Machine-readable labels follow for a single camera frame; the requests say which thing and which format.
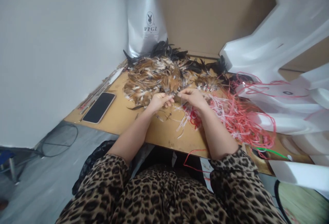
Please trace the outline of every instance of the leopard print sleeve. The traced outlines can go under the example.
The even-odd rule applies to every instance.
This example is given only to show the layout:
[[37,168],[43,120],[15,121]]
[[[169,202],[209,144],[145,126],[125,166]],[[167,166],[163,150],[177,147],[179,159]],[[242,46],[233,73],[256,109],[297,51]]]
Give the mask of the leopard print sleeve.
[[107,154],[98,159],[56,223],[103,223],[112,216],[128,181],[129,170],[122,158]]
[[258,169],[242,150],[210,160],[216,198],[235,223],[285,223],[258,177]]

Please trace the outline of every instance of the ppgz logo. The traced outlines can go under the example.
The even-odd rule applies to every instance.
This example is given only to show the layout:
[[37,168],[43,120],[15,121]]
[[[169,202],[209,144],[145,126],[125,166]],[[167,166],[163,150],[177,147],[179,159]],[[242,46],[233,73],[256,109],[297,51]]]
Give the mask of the ppgz logo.
[[144,32],[155,32],[157,31],[156,26],[152,26],[154,24],[154,16],[152,12],[148,12],[146,14],[146,23],[148,27],[144,27]]

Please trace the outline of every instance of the leopard print pants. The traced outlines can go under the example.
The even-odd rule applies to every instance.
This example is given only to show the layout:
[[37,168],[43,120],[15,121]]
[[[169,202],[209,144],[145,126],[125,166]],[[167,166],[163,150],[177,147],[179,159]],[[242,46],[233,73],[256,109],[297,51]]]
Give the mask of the leopard print pants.
[[129,180],[115,155],[100,158],[56,223],[285,223],[241,148],[210,160],[214,194],[165,166]]

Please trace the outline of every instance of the white plastic bag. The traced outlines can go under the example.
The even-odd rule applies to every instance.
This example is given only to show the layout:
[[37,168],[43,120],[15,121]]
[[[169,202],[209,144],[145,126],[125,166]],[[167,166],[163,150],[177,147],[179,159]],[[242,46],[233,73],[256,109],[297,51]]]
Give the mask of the white plastic bag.
[[157,0],[128,0],[129,55],[150,52],[159,41],[166,41],[167,30]]

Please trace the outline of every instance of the wooden table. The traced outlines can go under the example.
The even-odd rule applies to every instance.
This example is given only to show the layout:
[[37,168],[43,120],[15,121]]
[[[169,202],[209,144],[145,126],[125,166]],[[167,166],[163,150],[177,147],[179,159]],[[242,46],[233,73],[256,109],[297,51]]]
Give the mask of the wooden table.
[[[127,73],[122,73],[108,89],[108,91],[111,91],[111,93],[116,94],[117,97],[99,124],[92,124],[89,122],[80,121],[83,115],[80,115],[80,110],[78,109],[74,109],[64,120],[75,124],[88,126],[97,130],[102,130],[104,132],[120,135],[133,123],[137,116],[144,110],[143,108],[135,111],[128,109],[133,108],[135,104],[125,98],[123,93],[123,86],[127,79]],[[217,93],[218,96],[221,96],[222,94],[223,93],[221,91],[218,91]],[[210,158],[204,130],[201,128],[200,130],[195,131],[194,127],[190,123],[187,123],[185,125],[182,137],[178,139],[178,137],[182,134],[183,130],[180,129],[179,131],[176,131],[179,126],[179,122],[174,120],[181,120],[184,117],[184,112],[180,110],[173,111],[173,109],[170,110],[170,108],[163,108],[162,110],[164,112],[158,112],[158,115],[163,119],[163,122],[155,116],[152,118],[150,127],[146,134],[145,141],[147,143],[159,145],[165,148],[185,153],[189,153],[192,150],[205,149],[206,151],[197,151],[193,154],[205,158]],[[172,112],[171,119],[174,120],[166,120],[166,116],[169,116],[170,112]],[[277,135],[276,143],[272,150],[275,150],[285,156],[290,154],[293,158],[293,161],[295,162],[313,164],[313,161],[310,159],[309,156],[296,155],[287,151],[280,142],[280,138],[282,138],[283,136],[284,135]],[[266,160],[262,160],[252,154],[250,152],[250,149],[247,149],[247,152],[258,166],[260,172],[273,175],[269,163]],[[270,158],[273,160],[284,160],[282,157],[272,153],[270,154]]]

